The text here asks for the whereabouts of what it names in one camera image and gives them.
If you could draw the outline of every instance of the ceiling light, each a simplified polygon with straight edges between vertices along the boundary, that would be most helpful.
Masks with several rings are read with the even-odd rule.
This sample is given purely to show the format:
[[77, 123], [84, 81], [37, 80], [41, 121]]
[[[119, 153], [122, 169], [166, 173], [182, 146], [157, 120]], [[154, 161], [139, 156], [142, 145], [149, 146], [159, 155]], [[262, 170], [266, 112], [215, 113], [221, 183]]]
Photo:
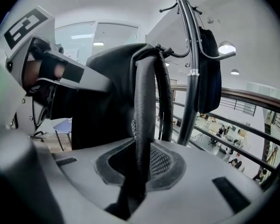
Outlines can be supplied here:
[[94, 42], [93, 45], [94, 46], [103, 46], [104, 43], [103, 42]]
[[80, 38], [92, 38], [93, 34], [84, 34], [84, 35], [72, 35], [72, 39], [80, 39]]
[[231, 71], [231, 74], [232, 74], [232, 75], [239, 75], [239, 71], [238, 71], [237, 69], [233, 69], [233, 70]]
[[227, 53], [230, 53], [232, 51], [234, 51], [234, 52], [236, 51], [234, 45], [231, 42], [228, 42], [228, 41], [221, 42], [218, 50], [222, 54], [227, 54]]

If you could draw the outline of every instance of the glass partition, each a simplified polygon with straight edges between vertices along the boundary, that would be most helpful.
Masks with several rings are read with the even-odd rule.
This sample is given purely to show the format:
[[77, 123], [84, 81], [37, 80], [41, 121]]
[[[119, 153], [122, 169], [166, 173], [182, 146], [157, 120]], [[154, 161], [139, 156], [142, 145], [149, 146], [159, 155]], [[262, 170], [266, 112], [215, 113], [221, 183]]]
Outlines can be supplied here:
[[94, 35], [92, 55], [126, 44], [140, 42], [138, 28], [99, 22]]
[[85, 65], [91, 56], [95, 22], [80, 23], [55, 30], [56, 43], [62, 44], [64, 54]]

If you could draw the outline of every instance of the floor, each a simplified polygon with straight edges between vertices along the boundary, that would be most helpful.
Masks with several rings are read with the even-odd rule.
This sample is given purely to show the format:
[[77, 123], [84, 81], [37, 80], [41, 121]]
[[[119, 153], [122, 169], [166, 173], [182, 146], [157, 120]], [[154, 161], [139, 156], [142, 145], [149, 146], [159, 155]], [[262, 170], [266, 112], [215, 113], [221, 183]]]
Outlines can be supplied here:
[[206, 136], [206, 135], [202, 135], [202, 138], [199, 140], [196, 140], [195, 142], [204, 150], [206, 150], [208, 153], [216, 155], [218, 157], [221, 157], [220, 154], [223, 155], [223, 157], [225, 156], [225, 154], [223, 154], [222, 152], [219, 151], [220, 149], [220, 145], [219, 143], [217, 143], [214, 147], [209, 144], [210, 141], [210, 137]]
[[[51, 153], [63, 152], [58, 143], [58, 139], [55, 133], [45, 133], [38, 136], [42, 137], [44, 142], [41, 142], [40, 140], [33, 140], [35, 144], [47, 145]], [[67, 135], [64, 133], [59, 133], [58, 136], [64, 151], [71, 151], [71, 145], [67, 138]]]

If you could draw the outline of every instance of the hand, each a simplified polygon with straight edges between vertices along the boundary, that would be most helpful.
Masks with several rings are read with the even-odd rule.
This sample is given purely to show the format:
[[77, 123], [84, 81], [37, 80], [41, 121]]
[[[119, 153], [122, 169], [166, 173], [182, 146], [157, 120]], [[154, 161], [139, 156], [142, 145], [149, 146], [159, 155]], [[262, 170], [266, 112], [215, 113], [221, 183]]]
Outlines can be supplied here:
[[[28, 88], [34, 85], [39, 78], [39, 70], [41, 68], [42, 61], [27, 61], [25, 73], [24, 73], [24, 88]], [[57, 64], [54, 69], [54, 76], [61, 78], [64, 72], [64, 66]]]

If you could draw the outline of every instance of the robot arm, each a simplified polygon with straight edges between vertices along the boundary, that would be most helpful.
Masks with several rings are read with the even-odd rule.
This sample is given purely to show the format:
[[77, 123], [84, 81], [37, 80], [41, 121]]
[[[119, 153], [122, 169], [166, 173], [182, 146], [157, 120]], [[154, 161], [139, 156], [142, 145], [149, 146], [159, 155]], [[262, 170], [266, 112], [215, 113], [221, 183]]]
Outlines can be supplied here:
[[[27, 92], [16, 119], [18, 127], [29, 135], [45, 118], [70, 115], [52, 111], [65, 111], [65, 107], [54, 106], [70, 106], [77, 90], [109, 92], [112, 87], [107, 77], [63, 55], [62, 46], [55, 44], [54, 24], [54, 17], [37, 7], [3, 31], [6, 68]], [[65, 96], [67, 103], [57, 100]]]

